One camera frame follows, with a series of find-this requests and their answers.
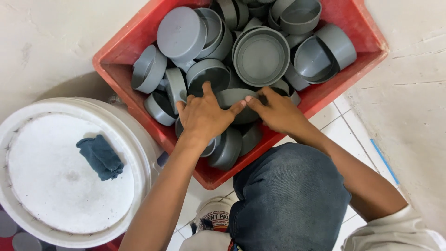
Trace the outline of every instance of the white tile floor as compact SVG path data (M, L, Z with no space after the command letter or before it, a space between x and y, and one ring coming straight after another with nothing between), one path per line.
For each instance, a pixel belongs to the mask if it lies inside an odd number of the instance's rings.
M351 110L349 102L343 95L314 115L310 122L341 147L396 186L395 180L372 145L361 120ZM294 142L294 140L290 137L285 137L275 146L286 142ZM195 178L192 178L176 227L177 231L172 236L168 251L178 250L182 241L191 236L189 222L195 218L198 205L215 196L227 196L233 200L238 200L233 192L232 179L219 186L216 190L208 191L201 187ZM344 239L358 227L365 224L366 222L348 206L333 250L339 251Z

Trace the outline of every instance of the person's left hand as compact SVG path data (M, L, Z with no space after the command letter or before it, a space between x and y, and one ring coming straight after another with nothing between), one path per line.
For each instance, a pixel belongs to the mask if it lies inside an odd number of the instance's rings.
M207 143L228 128L235 116L245 108L246 101L241 100L228 110L222 110L212 92L211 83L204 82L202 88L203 97L189 95L187 104L178 101L175 105L184 127L183 133L199 136Z

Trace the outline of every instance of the hand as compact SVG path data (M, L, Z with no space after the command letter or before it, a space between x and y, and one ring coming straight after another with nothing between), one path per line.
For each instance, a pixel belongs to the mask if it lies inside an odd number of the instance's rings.
M189 95L187 105L178 101L176 106L184 127L183 133L198 136L207 144L213 137L226 130L235 116L245 108L246 101L241 100L228 110L222 110L212 92L211 83L204 82L202 88L203 97Z
M289 97L279 95L270 87L263 87L258 93L266 97L268 100L266 105L252 96L247 96L245 100L248 106L259 114L264 124L270 129L278 133L292 134L299 137L300 134L306 133L306 129L313 131L313 128L315 128L291 102Z

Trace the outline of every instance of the white bucket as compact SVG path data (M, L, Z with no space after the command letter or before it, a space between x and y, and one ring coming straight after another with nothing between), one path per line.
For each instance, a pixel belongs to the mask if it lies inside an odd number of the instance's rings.
M76 142L102 134L124 163L100 181ZM0 203L24 230L88 248L125 232L160 171L156 143L125 109L83 98L24 107L0 125Z
M208 219L212 222L214 231L224 232L229 225L229 212L234 201L226 197L214 197L202 203L198 208L195 224L197 233L203 231L203 224L200 219Z

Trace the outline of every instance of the rag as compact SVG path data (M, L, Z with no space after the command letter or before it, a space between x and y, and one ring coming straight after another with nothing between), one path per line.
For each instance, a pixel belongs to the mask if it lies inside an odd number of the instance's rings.
M98 134L95 138L81 139L76 147L102 181L116 179L122 173L124 164L104 136Z

